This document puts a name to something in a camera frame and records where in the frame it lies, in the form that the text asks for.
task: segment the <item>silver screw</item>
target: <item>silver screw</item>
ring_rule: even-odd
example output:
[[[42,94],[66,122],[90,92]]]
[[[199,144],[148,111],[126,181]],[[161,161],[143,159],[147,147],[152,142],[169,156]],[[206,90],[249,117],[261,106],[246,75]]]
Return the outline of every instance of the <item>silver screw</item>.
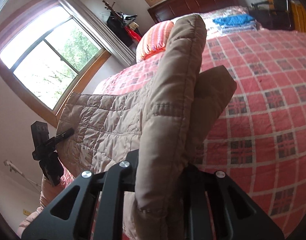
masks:
[[[120,166],[122,168],[127,168],[129,166],[129,162],[128,161],[122,161],[122,162],[120,162]]]
[[[90,171],[83,171],[82,172],[82,177],[83,178],[89,178],[90,176],[92,176],[92,173]]]
[[[218,177],[218,178],[224,178],[225,177],[225,172],[224,171],[217,171],[215,174],[216,174],[216,177]]]

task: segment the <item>wooden headboard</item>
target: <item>wooden headboard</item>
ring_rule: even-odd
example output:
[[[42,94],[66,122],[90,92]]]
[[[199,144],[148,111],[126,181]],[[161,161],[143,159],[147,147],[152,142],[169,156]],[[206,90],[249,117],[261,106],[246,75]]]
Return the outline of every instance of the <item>wooden headboard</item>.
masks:
[[[239,5],[237,0],[166,0],[149,8],[148,12],[155,23],[159,23],[190,13],[205,13],[234,5]]]

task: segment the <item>folded blue towel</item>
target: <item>folded blue towel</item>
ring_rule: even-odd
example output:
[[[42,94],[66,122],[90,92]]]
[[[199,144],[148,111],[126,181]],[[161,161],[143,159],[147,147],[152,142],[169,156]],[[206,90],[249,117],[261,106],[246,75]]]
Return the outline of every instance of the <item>folded blue towel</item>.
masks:
[[[213,19],[213,22],[219,25],[230,25],[230,26],[238,26],[246,24],[250,21],[254,21],[255,19],[248,14],[240,14],[235,16],[228,17],[220,17]]]

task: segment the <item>orange striped pillow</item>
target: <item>orange striped pillow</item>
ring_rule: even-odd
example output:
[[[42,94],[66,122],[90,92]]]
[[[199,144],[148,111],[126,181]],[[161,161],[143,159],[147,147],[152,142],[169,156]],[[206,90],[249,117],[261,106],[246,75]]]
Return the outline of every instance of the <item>orange striped pillow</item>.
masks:
[[[136,62],[141,62],[161,51],[165,51],[173,27],[174,23],[172,21],[160,22],[151,27],[137,45]]]

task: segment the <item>gray curtain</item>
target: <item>gray curtain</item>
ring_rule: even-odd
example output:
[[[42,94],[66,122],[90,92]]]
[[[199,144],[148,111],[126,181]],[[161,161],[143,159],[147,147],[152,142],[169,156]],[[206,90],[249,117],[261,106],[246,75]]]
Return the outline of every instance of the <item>gray curtain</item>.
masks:
[[[80,0],[58,0],[92,36],[124,66],[135,64],[134,53]]]

